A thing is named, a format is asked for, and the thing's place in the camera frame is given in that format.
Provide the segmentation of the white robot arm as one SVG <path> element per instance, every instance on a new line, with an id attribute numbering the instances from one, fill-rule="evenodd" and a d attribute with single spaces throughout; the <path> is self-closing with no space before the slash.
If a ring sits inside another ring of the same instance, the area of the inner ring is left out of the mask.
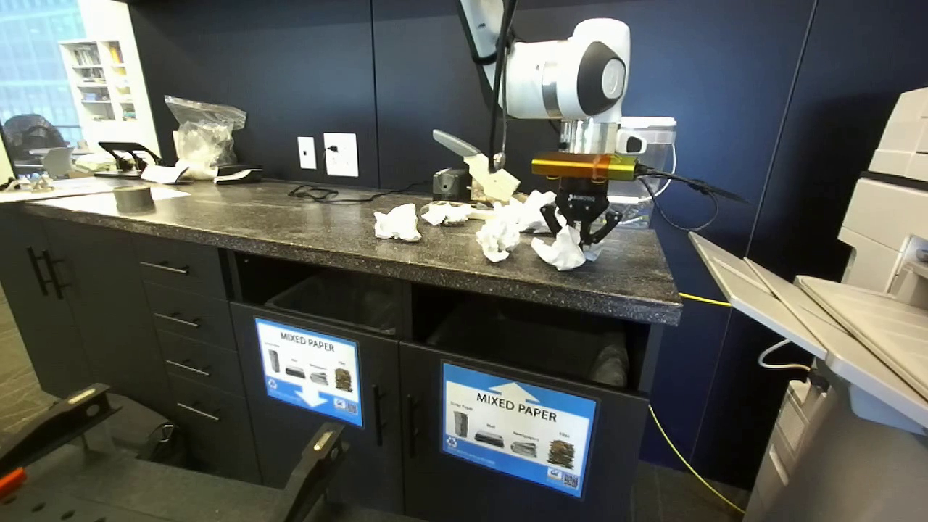
<path id="1" fill-rule="evenodd" d="M 618 19 L 587 19 L 564 42 L 521 42 L 510 33 L 513 8 L 518 0 L 458 0 L 474 62 L 500 111 L 560 124 L 560 165 L 532 164 L 558 182 L 558 201 L 544 219 L 551 233 L 573 226 L 584 248 L 600 243 L 622 220 L 609 210 L 609 182 L 637 174 L 632 164 L 623 164 L 622 174 L 606 169 L 618 155 L 629 91 L 629 27 Z"/>

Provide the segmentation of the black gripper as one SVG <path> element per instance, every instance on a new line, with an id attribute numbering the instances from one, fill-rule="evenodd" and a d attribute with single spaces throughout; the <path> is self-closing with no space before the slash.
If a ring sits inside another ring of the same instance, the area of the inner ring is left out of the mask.
<path id="1" fill-rule="evenodd" d="M 558 188 L 558 204 L 545 204 L 539 214 L 555 239 L 565 220 L 581 226 L 584 248 L 600 243 L 622 224 L 622 214 L 609 213 L 606 188 L 589 181 L 565 181 Z"/>

